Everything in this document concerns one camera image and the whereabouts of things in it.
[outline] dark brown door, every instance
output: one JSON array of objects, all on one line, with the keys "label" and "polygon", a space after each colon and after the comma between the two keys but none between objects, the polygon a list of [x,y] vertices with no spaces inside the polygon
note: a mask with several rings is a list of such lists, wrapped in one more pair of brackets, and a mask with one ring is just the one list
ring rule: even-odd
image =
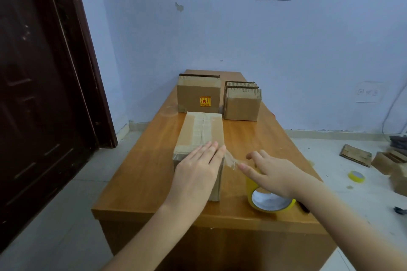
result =
[{"label": "dark brown door", "polygon": [[45,31],[59,26],[45,23],[35,0],[0,0],[0,251],[96,148],[62,79],[69,55]]}]

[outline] wooden tabletop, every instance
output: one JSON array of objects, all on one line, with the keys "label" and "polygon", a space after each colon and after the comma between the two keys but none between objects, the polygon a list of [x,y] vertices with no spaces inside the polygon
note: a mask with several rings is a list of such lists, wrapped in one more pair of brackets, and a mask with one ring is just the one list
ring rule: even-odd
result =
[{"label": "wooden tabletop", "polygon": [[[220,75],[222,86],[225,80],[246,81],[240,72],[187,70],[186,73]],[[157,211],[171,186],[172,156],[185,116],[177,112],[175,87],[93,206],[96,219],[147,222]],[[253,165],[245,159],[246,154],[263,149],[320,179],[263,103],[257,122],[223,120],[223,130],[227,149],[236,159]],[[221,201],[208,202],[194,225],[326,234],[315,217],[305,214],[297,204],[278,214],[253,209],[247,202],[244,175],[227,166],[222,175]]]}]

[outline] light blue wall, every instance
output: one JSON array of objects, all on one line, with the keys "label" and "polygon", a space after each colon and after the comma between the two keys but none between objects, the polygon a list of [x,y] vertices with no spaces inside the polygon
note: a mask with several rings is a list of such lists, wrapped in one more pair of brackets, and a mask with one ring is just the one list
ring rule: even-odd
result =
[{"label": "light blue wall", "polygon": [[[177,74],[192,68],[256,81],[284,128],[380,132],[407,81],[404,0],[104,2],[135,122],[150,121]],[[368,80],[386,83],[382,103],[355,103],[356,84]],[[407,121],[407,105],[396,106],[387,132]]]},{"label": "light blue wall", "polygon": [[107,23],[103,0],[82,0],[86,12],[93,46],[99,64],[100,75],[112,115],[116,133],[124,127],[129,119],[126,114],[123,92],[120,84],[112,38]]}]

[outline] right hand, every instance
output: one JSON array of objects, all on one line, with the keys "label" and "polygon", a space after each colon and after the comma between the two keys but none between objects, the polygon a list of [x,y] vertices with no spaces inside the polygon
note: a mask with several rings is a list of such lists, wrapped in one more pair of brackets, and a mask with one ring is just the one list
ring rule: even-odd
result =
[{"label": "right hand", "polygon": [[299,189],[313,178],[290,161],[273,158],[264,150],[252,151],[246,158],[253,159],[263,174],[244,163],[239,164],[239,169],[263,189],[278,196],[298,199]]}]

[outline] small yellow tape roll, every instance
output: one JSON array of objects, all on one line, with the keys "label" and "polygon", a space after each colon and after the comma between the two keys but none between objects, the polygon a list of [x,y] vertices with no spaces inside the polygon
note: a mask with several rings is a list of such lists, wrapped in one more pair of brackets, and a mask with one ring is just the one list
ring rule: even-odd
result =
[{"label": "small yellow tape roll", "polygon": [[348,177],[352,181],[358,183],[362,183],[363,181],[365,181],[365,176],[363,176],[359,171],[351,171],[350,173],[348,173]]},{"label": "small yellow tape roll", "polygon": [[252,179],[246,177],[246,194],[249,204],[256,210],[266,213],[277,213],[290,209],[295,199],[284,198],[272,193],[256,191],[260,186]]}]

